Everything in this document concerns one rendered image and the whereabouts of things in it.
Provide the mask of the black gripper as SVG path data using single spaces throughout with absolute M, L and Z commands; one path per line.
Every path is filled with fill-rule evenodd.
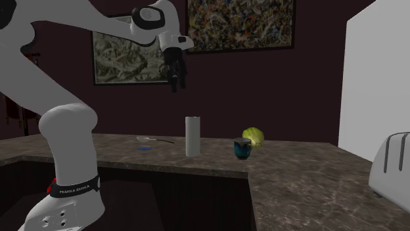
M 178 47 L 168 47 L 163 51 L 164 61 L 167 65 L 172 65 L 174 62 L 179 63 L 179 71 L 175 68 L 170 68 L 168 71 L 168 82 L 171 85 L 171 91 L 173 93 L 177 92 L 177 82 L 179 78 L 179 85 L 182 89 L 186 88 L 186 64 L 183 59 L 182 50 Z

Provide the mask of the white paper towel roll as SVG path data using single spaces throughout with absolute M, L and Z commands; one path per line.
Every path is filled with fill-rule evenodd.
M 185 118 L 185 151 L 188 158 L 200 154 L 200 117 Z

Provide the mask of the dark blue mug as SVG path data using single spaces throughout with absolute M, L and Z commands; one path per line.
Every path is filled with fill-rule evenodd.
M 248 159 L 252 151 L 252 141 L 249 138 L 234 139 L 234 153 L 238 159 Z

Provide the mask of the green cabbage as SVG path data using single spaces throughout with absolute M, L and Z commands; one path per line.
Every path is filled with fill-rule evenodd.
M 253 148 L 261 148 L 265 140 L 264 133 L 256 127 L 243 130 L 242 137 L 250 139 Z

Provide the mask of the dark robot stand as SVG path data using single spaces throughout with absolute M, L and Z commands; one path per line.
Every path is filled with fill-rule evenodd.
M 0 216 L 0 231 L 17 231 L 30 209 L 45 194 L 22 197 Z M 148 183 L 110 180 L 102 183 L 103 216 L 83 231 L 165 231 L 152 186 Z

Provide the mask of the white refrigerator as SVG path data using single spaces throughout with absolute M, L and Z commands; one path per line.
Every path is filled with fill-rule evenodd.
M 369 161 L 410 131 L 410 0 L 376 0 L 348 20 L 338 146 Z

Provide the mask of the white toaster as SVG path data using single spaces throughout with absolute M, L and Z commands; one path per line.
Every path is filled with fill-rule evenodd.
M 369 175 L 375 196 L 410 213 L 410 132 L 394 133 L 380 146 Z

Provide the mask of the grey landscape wall picture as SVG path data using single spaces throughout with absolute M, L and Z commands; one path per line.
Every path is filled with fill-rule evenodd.
M 167 85 L 168 67 L 159 40 L 141 47 L 127 39 L 91 32 L 95 85 Z

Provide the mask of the colourful abstract wall painting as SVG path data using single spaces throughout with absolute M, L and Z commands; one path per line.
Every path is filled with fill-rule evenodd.
M 296 0 L 187 0 L 189 54 L 291 49 Z

